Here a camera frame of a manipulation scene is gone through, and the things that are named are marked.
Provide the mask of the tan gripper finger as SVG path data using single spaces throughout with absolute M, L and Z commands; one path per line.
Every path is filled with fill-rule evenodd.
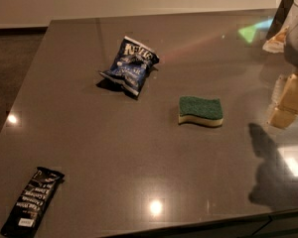
M 289 127 L 298 117 L 298 69 L 280 74 L 275 82 L 268 108 L 267 123 L 279 129 Z

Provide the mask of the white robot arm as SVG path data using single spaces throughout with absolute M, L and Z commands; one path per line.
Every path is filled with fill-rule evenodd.
M 290 75 L 276 80 L 268 108 L 267 123 L 285 129 L 298 117 L 298 0 L 282 0 L 266 39 L 265 51 L 284 54 L 294 66 Z

